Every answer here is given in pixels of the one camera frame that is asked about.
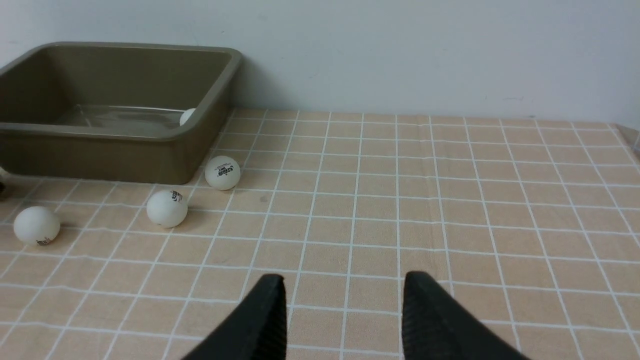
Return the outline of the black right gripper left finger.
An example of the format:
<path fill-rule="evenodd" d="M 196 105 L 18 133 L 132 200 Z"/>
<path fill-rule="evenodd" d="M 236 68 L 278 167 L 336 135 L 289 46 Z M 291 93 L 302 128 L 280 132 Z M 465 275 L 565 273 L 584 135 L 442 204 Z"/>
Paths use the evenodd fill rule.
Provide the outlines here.
<path fill-rule="evenodd" d="M 284 278 L 269 273 L 184 360 L 285 360 L 287 308 Z"/>

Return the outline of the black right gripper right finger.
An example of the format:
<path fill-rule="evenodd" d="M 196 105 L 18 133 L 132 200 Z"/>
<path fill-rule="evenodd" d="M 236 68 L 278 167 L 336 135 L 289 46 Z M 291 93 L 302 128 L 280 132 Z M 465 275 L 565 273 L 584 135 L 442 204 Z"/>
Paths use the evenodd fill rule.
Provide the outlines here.
<path fill-rule="evenodd" d="M 401 317 L 406 360 L 526 360 L 423 271 L 409 271 Z"/>

